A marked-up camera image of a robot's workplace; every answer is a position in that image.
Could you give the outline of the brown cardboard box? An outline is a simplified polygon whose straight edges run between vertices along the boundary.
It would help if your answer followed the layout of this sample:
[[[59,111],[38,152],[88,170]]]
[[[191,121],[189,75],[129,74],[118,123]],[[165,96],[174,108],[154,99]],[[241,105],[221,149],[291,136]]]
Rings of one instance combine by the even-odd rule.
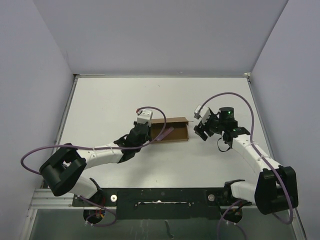
[[[164,131],[160,134],[165,120],[151,120],[150,136],[153,144],[187,142],[189,140],[189,120],[186,117],[168,117]]]

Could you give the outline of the pink purple marker pen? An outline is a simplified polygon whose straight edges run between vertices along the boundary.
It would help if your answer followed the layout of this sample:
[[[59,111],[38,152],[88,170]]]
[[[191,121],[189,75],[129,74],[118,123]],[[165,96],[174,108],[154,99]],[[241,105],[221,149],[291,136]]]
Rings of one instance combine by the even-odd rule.
[[[156,141],[160,142],[162,141],[165,137],[167,137],[169,134],[171,134],[173,132],[174,128],[173,127],[169,127],[166,131],[164,131],[162,134],[160,134],[157,138]]]

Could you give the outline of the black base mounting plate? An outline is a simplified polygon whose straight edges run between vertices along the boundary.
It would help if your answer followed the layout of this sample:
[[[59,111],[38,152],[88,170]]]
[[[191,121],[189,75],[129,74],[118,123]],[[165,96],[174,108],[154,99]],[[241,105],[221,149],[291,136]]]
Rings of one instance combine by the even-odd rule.
[[[243,208],[252,203],[227,198],[222,187],[196,188],[102,188],[88,201],[78,195],[72,206],[83,207],[83,218],[93,224],[103,217],[116,220],[219,220],[226,208],[232,208],[225,219],[238,223]]]

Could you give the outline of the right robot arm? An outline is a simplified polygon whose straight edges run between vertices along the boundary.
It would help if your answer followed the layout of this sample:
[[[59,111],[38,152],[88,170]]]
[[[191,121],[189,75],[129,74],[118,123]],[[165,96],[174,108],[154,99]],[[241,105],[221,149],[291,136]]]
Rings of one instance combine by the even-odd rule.
[[[228,148],[235,150],[257,176],[254,183],[244,179],[225,182],[222,198],[226,203],[232,205],[239,199],[245,200],[255,204],[264,215],[299,205],[294,169],[282,166],[251,141],[250,132],[235,120],[234,108],[221,107],[218,113],[214,113],[210,108],[198,105],[194,117],[199,121],[194,132],[202,140],[220,135]]]

